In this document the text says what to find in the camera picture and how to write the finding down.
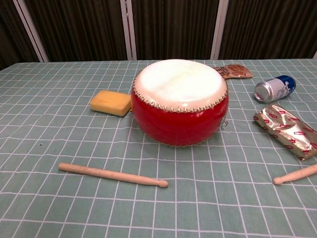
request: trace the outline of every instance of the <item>dark curtain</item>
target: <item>dark curtain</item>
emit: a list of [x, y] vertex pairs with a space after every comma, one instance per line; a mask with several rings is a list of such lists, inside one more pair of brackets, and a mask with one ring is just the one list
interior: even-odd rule
[[312, 58], [316, 0], [230, 0], [219, 59]]
[[132, 0], [139, 60], [210, 59], [219, 0]]
[[25, 0], [50, 61], [126, 60], [119, 0]]
[[0, 70], [20, 62], [38, 62], [12, 0], [0, 4]]

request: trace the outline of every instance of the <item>sponge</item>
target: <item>sponge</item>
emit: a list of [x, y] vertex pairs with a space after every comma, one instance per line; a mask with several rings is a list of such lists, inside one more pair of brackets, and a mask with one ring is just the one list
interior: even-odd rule
[[90, 101], [90, 108], [97, 112], [124, 117], [131, 109], [131, 96], [102, 90]]

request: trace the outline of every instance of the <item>food packet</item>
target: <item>food packet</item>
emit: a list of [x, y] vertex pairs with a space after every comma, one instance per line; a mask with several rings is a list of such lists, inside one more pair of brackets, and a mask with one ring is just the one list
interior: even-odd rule
[[214, 67], [224, 79], [228, 78], [251, 78], [252, 73], [240, 64], [230, 64], [222, 67]]
[[270, 105], [253, 119], [300, 160], [317, 155], [317, 132], [280, 105]]

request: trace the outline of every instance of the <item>blue and white can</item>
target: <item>blue and white can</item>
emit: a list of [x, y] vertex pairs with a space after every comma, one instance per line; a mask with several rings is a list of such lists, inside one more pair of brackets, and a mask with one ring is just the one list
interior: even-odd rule
[[255, 98], [263, 103], [270, 103], [290, 95], [296, 88], [295, 80], [286, 75], [260, 82], [254, 89]]

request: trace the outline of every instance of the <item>white drumhead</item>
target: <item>white drumhead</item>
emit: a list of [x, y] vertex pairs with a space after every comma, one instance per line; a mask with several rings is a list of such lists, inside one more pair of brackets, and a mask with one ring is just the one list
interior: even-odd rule
[[222, 76], [213, 68], [184, 59], [168, 59], [144, 68], [134, 89], [152, 106], [174, 110], [197, 109], [213, 104], [227, 92]]

